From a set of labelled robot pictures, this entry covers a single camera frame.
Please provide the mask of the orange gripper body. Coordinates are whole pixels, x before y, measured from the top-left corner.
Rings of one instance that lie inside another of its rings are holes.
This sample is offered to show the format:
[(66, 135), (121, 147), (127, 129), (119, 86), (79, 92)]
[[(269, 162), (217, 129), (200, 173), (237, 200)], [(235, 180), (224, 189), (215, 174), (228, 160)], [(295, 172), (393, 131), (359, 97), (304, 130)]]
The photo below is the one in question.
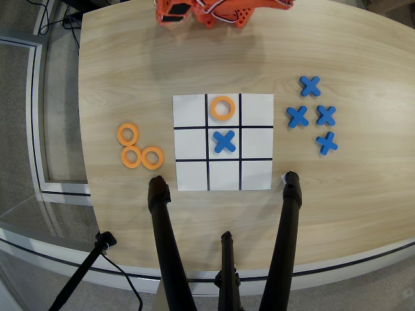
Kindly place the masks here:
[(187, 18), (193, 6), (188, 0), (156, 1), (156, 20), (161, 24), (174, 23)]

